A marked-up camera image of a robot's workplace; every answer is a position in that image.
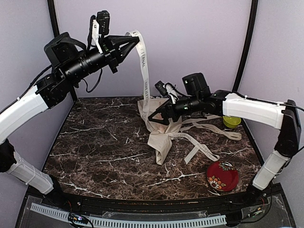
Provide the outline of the beige wrapping paper sheet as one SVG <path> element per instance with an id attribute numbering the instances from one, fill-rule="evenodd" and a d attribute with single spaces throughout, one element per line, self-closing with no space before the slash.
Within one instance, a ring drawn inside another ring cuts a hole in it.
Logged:
<path id="1" fill-rule="evenodd" d="M 156 163 L 158 165 L 164 163 L 168 152 L 172 147 L 171 136 L 174 133 L 178 133 L 182 125 L 181 117 L 177 122 L 170 120 L 169 125 L 163 125 L 148 120 L 148 116 L 166 101 L 166 98 L 150 98 L 149 101 L 142 99 L 137 102 L 140 116 L 145 122 L 147 130 L 150 132 L 147 144 L 155 149 Z"/>

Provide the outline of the white printed ribbon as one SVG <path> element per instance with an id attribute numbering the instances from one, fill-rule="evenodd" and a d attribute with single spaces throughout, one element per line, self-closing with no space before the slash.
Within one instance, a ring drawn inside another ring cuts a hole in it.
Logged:
<path id="1" fill-rule="evenodd" d="M 143 99 L 146 101 L 149 101 L 150 98 L 150 85 L 149 85 L 149 71 L 148 71 L 148 61 L 147 61 L 147 51 L 145 47 L 145 43 L 143 40 L 142 35 L 140 34 L 139 31 L 133 30 L 129 31 L 126 33 L 127 36 L 132 36 L 132 37 L 138 37 L 140 39 L 139 43 L 136 45 L 136 50 L 138 52 L 139 58 L 140 58 L 140 67 L 141 67 L 141 73 L 142 73 L 142 78 L 143 78 Z M 193 156 L 198 152 L 201 151 L 205 156 L 207 156 L 210 160 L 216 162 L 219 160 L 219 156 L 213 154 L 210 149 L 204 145 L 198 142 L 196 139 L 194 139 L 192 136 L 189 134 L 185 133 L 184 131 L 189 130 L 192 127 L 200 128 L 200 129 L 207 129 L 211 130 L 214 133 L 218 133 L 221 135 L 226 136 L 229 139 L 239 141 L 242 139 L 242 135 L 239 133 L 232 133 L 232 132 L 226 132 L 218 127 L 212 125 L 212 124 L 207 124 L 207 123 L 202 123 L 199 124 L 198 122 L 204 121 L 202 118 L 191 118 L 187 119 L 185 121 L 182 120 L 182 125 L 180 128 L 180 131 L 178 133 L 174 133 L 171 136 L 171 140 L 175 138 L 185 138 L 189 142 L 191 142 L 194 147 L 192 150 L 188 153 L 188 155 L 185 157 L 185 162 L 189 163 L 189 161 L 193 158 Z"/>

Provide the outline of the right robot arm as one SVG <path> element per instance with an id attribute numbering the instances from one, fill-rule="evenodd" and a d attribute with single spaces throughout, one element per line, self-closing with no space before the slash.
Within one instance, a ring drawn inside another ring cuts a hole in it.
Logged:
<path id="1" fill-rule="evenodd" d="M 239 92 L 217 90 L 211 92 L 202 73 L 194 73 L 182 79 L 186 94 L 173 101 L 166 101 L 149 116 L 149 120 L 168 125 L 182 115 L 202 112 L 221 117 L 239 117 L 253 126 L 253 136 L 258 148 L 272 148 L 263 152 L 264 163 L 253 178 L 251 189 L 242 196 L 247 206 L 253 206 L 261 198 L 261 192 L 301 151 L 301 110 L 293 100 L 273 102 L 241 95 Z M 273 146 L 260 145 L 261 142 Z"/>

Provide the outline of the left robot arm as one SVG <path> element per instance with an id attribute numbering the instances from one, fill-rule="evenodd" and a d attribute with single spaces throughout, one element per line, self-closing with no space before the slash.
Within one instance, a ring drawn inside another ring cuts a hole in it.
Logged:
<path id="1" fill-rule="evenodd" d="M 0 170 L 36 189 L 57 207 L 67 203 L 67 196 L 57 179 L 43 173 L 26 159 L 21 151 L 18 136 L 26 143 L 26 153 L 33 149 L 46 149 L 50 133 L 46 131 L 44 112 L 59 105 L 92 73 L 109 67 L 113 73 L 129 52 L 139 43 L 132 36 L 106 36 L 95 38 L 90 47 L 63 33 L 45 45 L 44 51 L 50 66 L 44 69 L 29 88 L 0 113 Z"/>

